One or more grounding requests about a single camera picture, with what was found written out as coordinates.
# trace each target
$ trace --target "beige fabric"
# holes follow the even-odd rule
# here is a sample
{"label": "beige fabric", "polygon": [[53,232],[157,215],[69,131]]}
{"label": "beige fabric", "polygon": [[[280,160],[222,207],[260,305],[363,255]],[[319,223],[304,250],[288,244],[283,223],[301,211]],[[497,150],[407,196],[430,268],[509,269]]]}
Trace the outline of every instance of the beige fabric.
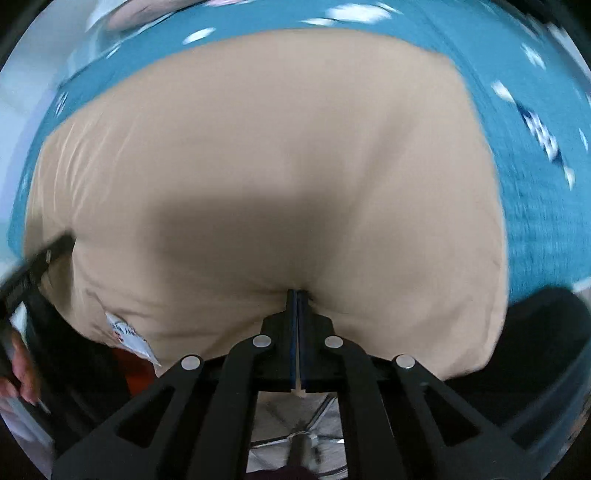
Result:
{"label": "beige fabric", "polygon": [[490,150],[445,57],[347,30],[267,32],[137,73],[46,141],[25,250],[71,229],[46,295],[164,368],[227,353],[306,288],[338,334],[440,377],[483,366],[506,308]]}
{"label": "beige fabric", "polygon": [[200,0],[128,0],[107,20],[107,30],[127,30],[140,27],[163,15],[199,3]]}

